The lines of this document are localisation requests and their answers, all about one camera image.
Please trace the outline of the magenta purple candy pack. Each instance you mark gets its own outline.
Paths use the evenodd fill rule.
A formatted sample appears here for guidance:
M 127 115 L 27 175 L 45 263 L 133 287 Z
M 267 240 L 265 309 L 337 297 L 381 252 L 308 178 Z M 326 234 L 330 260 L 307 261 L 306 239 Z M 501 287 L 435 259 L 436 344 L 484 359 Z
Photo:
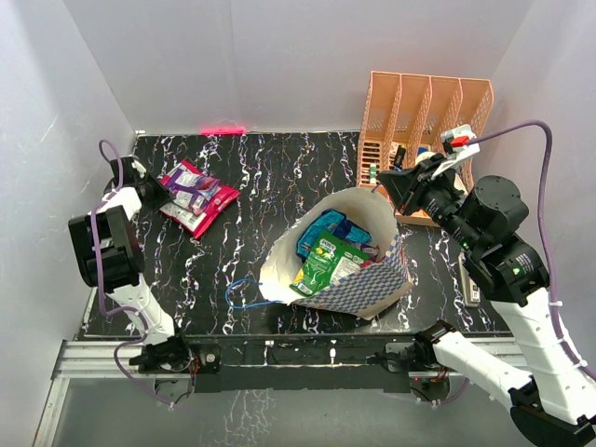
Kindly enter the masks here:
M 220 189 L 220 181 L 199 171 L 186 160 L 162 178 L 162 185 L 173 194 L 172 201 L 198 216 Z

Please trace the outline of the pink snack bag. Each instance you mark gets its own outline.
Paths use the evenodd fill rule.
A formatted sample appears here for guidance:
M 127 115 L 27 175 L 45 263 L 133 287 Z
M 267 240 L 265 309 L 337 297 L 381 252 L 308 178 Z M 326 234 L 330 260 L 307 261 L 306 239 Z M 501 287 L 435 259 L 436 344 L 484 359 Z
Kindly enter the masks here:
M 189 231 L 194 239 L 201 238 L 210 228 L 216 218 L 239 196 L 239 191 L 220 182 L 220 189 L 206 209 L 198 216 L 194 215 L 173 201 L 164 205 L 160 210 L 175 222 Z

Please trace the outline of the blue snack bag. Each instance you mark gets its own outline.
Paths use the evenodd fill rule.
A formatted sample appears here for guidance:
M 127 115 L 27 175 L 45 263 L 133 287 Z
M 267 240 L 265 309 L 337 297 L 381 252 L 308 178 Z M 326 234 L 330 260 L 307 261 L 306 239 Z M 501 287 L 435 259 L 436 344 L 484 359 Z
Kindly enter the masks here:
M 296 243 L 296 254 L 300 259 L 303 261 L 306 259 L 324 231 L 352 244 L 368 245 L 372 241 L 370 233 L 350 221 L 344 213 L 328 209 L 323 211 L 299 236 Z

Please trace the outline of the blue checkered paper bag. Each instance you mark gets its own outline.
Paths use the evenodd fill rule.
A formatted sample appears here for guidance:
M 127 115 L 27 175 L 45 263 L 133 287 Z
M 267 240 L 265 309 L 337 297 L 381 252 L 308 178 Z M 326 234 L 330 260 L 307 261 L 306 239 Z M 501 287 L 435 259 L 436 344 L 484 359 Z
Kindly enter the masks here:
M 386 258 L 305 297 L 290 288 L 302 266 L 296 243 L 305 229 L 328 209 L 344 213 L 368 231 L 372 244 L 386 251 Z M 350 187 L 325 196 L 274 242 L 254 283 L 264 298 L 258 306 L 295 304 L 372 319 L 412 287 L 393 205 L 382 194 L 363 187 Z

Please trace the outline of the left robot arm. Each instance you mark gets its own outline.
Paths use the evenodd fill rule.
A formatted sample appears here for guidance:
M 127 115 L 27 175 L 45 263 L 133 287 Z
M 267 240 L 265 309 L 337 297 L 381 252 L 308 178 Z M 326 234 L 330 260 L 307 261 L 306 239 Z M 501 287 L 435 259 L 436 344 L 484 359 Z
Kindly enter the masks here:
M 143 373 L 185 372 L 193 361 L 193 350 L 145 280 L 145 259 L 132 225 L 142 208 L 156 210 L 171 194 L 136 156 L 113 159 L 110 167 L 112 186 L 99 209 L 68 223 L 80 275 L 88 286 L 122 308 L 139 331 L 143 351 L 130 365 Z

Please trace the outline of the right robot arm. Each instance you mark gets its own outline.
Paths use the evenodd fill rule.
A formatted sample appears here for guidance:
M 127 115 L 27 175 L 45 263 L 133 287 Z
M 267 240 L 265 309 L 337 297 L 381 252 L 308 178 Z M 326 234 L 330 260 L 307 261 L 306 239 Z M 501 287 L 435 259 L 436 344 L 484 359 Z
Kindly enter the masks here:
M 423 210 L 461 247 L 469 277 L 508 325 L 527 368 L 496 358 L 443 320 L 416 334 L 410 348 L 416 361 L 464 375 L 498 400 L 536 446 L 593 441 L 595 381 L 567 356 L 569 337 L 549 297 L 554 279 L 516 233 L 529 213 L 518 187 L 490 175 L 465 195 L 454 187 L 454 171 L 440 172 L 432 160 L 383 171 L 378 180 L 400 214 Z

